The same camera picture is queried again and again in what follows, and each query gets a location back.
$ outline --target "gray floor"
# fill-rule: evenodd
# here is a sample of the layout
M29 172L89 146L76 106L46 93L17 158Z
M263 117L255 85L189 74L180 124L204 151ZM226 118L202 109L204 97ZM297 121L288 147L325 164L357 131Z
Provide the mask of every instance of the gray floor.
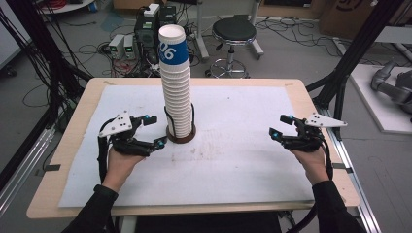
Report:
M84 45L99 45L110 40L110 36L117 33L129 33L134 24L134 15L116 14L110 7L92 14L86 10L78 10L73 13L59 15L61 21L82 24L95 21L94 24L85 26L69 26L62 24L62 30L73 51L79 51ZM300 26L303 34L312 33L314 38L322 35L318 33L317 22L310 22L313 28ZM326 47L306 47L297 42L290 42L284 37L293 39L291 30L278 33L269 29L259 29L257 39L263 48L265 55L256 60L252 50L239 48L235 57L245 63L252 79L300 79L305 84L312 83L329 74L339 62L338 56L327 53ZM299 40L308 40L310 37L297 35ZM225 57L227 47L221 51L215 51L216 42L211 37L206 37L206 45L211 58L208 61L191 68L193 78L204 77L204 71L210 63L217 58ZM60 40L56 39L63 51ZM327 40L321 40L328 47L330 53L337 55L336 47ZM397 52L387 49L390 45L376 44L362 63L378 64L391 57L396 57L399 64L410 65ZM81 51L93 50L92 47L83 47ZM108 77L105 70L109 70L109 62L99 54L77 53L79 59L94 77ZM0 129L1 144L0 169L3 169L7 161L13 156L19 145L24 141L34 124L43 114L46 104L46 89L36 79L34 70L21 54L11 63L17 70L16 77L8 77L4 71L0 73ZM371 114L361 101L357 91L351 82L347 84L343 119L349 122L349 126L342 129L345 147L350 154L355 170L359 176L362 187L366 193L371 208L378 220L383 232L411 232L412 231L412 184L408 181L412 175L411 136L381 133ZM36 169L42 166L47 154L57 144L60 134L55 136L50 148L40 160ZM19 191L15 201L8 211L0 219L1 232L59 232L71 219L29 219L25 212L35 193L41 177L33 174ZM295 212L296 221L299 221L304 212ZM284 230L288 227L283 222ZM302 232L317 232L316 221Z

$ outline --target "forearm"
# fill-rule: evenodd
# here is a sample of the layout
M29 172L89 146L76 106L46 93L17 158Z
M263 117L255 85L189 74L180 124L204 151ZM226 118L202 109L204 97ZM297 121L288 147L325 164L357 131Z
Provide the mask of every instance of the forearm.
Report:
M117 198L118 194L112 189L97 185L94 194L63 233L102 232Z
M333 181L313 185L318 209L319 230L324 232L364 232L357 220L351 216Z

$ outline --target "white paper sheet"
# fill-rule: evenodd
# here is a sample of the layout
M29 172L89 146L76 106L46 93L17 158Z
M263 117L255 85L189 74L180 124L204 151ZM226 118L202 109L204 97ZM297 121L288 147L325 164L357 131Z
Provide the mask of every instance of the white paper sheet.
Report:
M191 205L313 200L311 185L294 156L270 139L269 127L295 135L280 122L293 115L282 87L193 86L196 136L172 142L137 164L115 206ZM138 140L165 136L161 86L107 86L73 161L59 207L82 207L99 183L97 135L109 118L157 116Z

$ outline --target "power supply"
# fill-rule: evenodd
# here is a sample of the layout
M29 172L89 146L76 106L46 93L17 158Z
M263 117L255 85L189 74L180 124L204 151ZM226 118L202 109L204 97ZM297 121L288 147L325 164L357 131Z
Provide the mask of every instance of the power supply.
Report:
M126 59L134 60L136 59L136 52L138 52L136 43L133 41L133 35L124 36L124 52L126 54Z
M137 42L144 48L156 48L158 45L158 12L156 17L139 15L134 27Z
M124 35L116 35L109 44L109 48L113 59L121 59L124 55Z
M167 24L176 24L176 6L162 6L158 14L160 27Z

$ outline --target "blue logo on cup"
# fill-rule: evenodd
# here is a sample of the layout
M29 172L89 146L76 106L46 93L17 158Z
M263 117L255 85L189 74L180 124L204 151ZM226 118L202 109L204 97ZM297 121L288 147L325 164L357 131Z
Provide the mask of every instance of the blue logo on cup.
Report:
M188 60L188 46L186 40L176 45L160 42L158 56L167 65L180 65Z

